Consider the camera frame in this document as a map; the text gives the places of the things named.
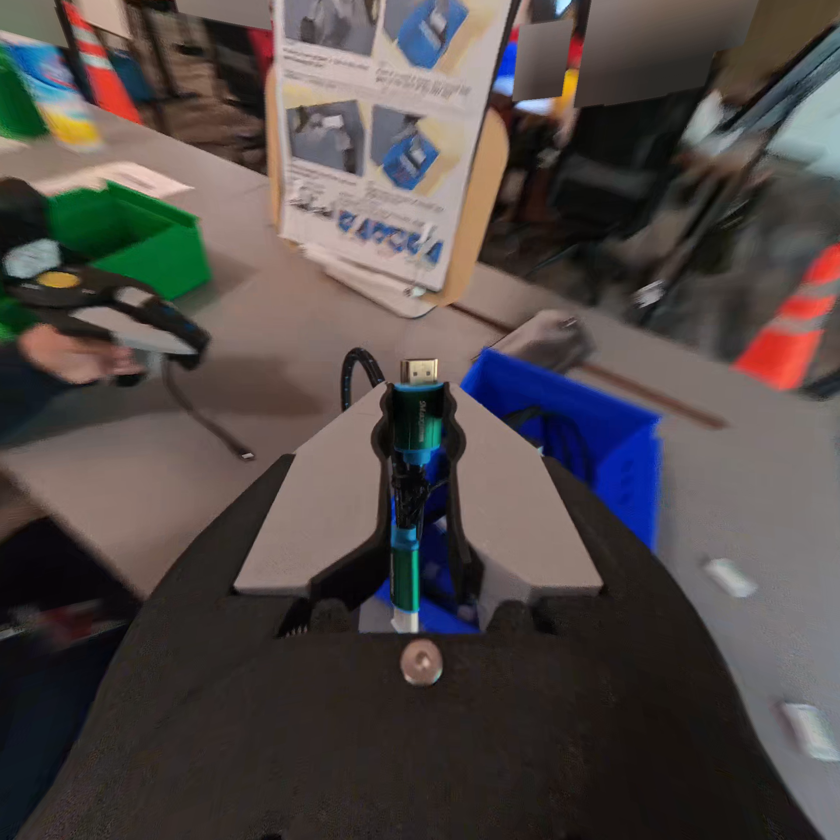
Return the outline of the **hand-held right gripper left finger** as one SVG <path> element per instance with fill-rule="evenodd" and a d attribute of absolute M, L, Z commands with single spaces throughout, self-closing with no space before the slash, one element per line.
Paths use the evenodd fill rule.
<path fill-rule="evenodd" d="M 390 563 L 387 396 L 377 385 L 290 457 L 237 593 L 357 607 L 381 587 Z"/>

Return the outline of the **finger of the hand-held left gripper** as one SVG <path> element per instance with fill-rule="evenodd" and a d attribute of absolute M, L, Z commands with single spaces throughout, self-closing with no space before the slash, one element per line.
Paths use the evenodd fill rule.
<path fill-rule="evenodd" d="M 117 287 L 112 307 L 130 316 L 171 316 L 172 307 L 147 287 Z"/>
<path fill-rule="evenodd" d="M 79 308 L 70 310 L 69 315 L 74 322 L 104 331 L 112 343 L 132 350 L 184 356 L 198 355 L 198 350 L 174 334 L 140 322 L 114 308 Z"/>

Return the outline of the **small black hub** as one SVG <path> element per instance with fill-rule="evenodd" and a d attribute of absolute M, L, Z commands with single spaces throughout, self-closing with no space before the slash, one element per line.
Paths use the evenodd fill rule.
<path fill-rule="evenodd" d="M 153 298 L 143 304 L 141 312 L 152 329 L 152 348 L 194 371 L 203 362 L 211 336 L 171 303 Z"/>

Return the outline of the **green storage bin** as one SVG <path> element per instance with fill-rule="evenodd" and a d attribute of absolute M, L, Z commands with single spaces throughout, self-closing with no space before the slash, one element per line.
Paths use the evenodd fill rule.
<path fill-rule="evenodd" d="M 160 199 L 106 181 L 47 204 L 51 234 L 86 266 L 141 281 L 169 301 L 212 277 L 198 218 Z"/>

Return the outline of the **black braided cable green plugs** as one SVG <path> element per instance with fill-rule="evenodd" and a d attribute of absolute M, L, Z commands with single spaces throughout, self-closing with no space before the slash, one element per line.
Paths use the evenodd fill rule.
<path fill-rule="evenodd" d="M 436 359 L 403 360 L 388 385 L 384 451 L 389 488 L 391 624 L 399 634 L 421 628 L 421 547 L 429 501 L 441 501 L 449 467 L 442 461 L 445 386 Z"/>
<path fill-rule="evenodd" d="M 531 405 L 501 420 L 543 457 L 557 460 L 589 488 L 595 487 L 595 462 L 579 425 L 572 417 Z"/>

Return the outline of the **thin black cable copper plug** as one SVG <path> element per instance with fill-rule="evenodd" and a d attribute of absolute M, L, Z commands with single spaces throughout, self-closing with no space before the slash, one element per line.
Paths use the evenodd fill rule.
<path fill-rule="evenodd" d="M 256 456 L 249 447 L 240 443 L 236 437 L 216 424 L 215 421 L 204 416 L 194 406 L 192 401 L 176 383 L 172 361 L 168 357 L 164 357 L 161 362 L 161 379 L 166 392 L 184 414 L 190 417 L 202 429 L 210 433 L 220 444 L 225 446 L 231 455 L 244 463 L 252 463 L 255 460 Z"/>

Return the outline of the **blue storage bin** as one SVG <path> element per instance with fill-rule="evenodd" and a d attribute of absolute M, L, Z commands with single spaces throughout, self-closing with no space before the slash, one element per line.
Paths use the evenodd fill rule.
<path fill-rule="evenodd" d="M 444 383 L 442 451 L 442 461 L 448 467 L 448 429 L 454 412 L 449 386 Z M 657 415 L 494 350 L 479 354 L 459 386 L 499 419 L 531 405 L 572 417 L 595 462 L 595 487 L 581 483 L 646 548 L 655 548 L 661 453 Z M 577 479 L 554 458 L 543 459 L 552 479 L 563 470 Z M 449 535 L 447 509 L 448 485 L 441 501 L 427 504 L 429 518 L 421 547 L 420 632 L 476 634 L 480 631 L 476 609 L 459 601 L 454 585 L 450 554 L 455 541 Z M 394 630 L 389 582 L 375 594 L 374 604 L 378 609 L 376 628 Z"/>

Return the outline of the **small clear plug cap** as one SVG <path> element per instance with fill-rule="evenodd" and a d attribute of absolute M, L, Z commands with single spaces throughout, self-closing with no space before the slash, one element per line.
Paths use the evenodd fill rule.
<path fill-rule="evenodd" d="M 839 763 L 839 747 L 827 720 L 819 709 L 798 702 L 783 702 L 780 709 L 798 749 L 822 763 Z"/>
<path fill-rule="evenodd" d="M 711 580 L 734 599 L 749 599 L 759 588 L 755 581 L 729 559 L 711 559 L 705 563 L 703 570 Z"/>

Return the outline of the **person's left hand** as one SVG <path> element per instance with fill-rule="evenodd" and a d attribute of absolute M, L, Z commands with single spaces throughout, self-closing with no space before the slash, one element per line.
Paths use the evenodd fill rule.
<path fill-rule="evenodd" d="M 71 385 L 89 385 L 145 373 L 131 349 L 107 341 L 67 336 L 48 324 L 28 329 L 16 345 L 27 362 Z"/>

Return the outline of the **laminated sheet red label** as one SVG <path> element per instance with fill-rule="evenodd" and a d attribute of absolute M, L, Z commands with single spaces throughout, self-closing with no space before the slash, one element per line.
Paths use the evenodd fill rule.
<path fill-rule="evenodd" d="M 193 190 L 191 185 L 130 161 L 90 166 L 67 175 L 51 176 L 33 182 L 33 187 L 46 196 L 57 196 L 78 189 L 101 191 L 109 183 L 157 200 Z"/>

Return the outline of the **wipes tub blue yellow label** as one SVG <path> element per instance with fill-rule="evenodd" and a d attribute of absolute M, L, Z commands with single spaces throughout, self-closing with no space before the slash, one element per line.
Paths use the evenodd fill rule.
<path fill-rule="evenodd" d="M 2 31 L 2 48 L 52 138 L 76 152 L 102 147 L 93 121 L 56 45 Z"/>

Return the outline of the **small green bin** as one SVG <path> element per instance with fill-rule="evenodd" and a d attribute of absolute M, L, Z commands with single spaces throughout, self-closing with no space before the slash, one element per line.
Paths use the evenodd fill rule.
<path fill-rule="evenodd" d="M 1 134 L 8 140 L 29 141 L 49 134 L 18 69 L 1 47 Z"/>

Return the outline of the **orange traffic cone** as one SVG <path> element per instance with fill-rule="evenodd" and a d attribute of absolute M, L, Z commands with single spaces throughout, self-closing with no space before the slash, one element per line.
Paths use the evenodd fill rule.
<path fill-rule="evenodd" d="M 140 113 L 92 27 L 72 2 L 62 1 L 59 8 L 66 16 L 80 65 L 96 105 L 116 117 L 142 125 Z"/>
<path fill-rule="evenodd" d="M 826 247 L 731 369 L 777 392 L 805 382 L 839 295 L 839 245 Z"/>

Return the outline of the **white stand base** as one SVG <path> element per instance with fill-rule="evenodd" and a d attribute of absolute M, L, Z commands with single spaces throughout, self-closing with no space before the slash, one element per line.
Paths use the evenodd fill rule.
<path fill-rule="evenodd" d="M 422 287 L 331 255 L 319 246 L 305 245 L 301 252 L 325 275 L 401 319 L 420 319 L 437 307 Z"/>

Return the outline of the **black chair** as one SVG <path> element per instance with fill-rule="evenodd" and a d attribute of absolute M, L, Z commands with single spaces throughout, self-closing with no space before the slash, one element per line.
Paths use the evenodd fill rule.
<path fill-rule="evenodd" d="M 582 108 L 549 189 L 560 251 L 630 238 L 650 220 L 679 172 L 676 157 L 703 95 Z"/>

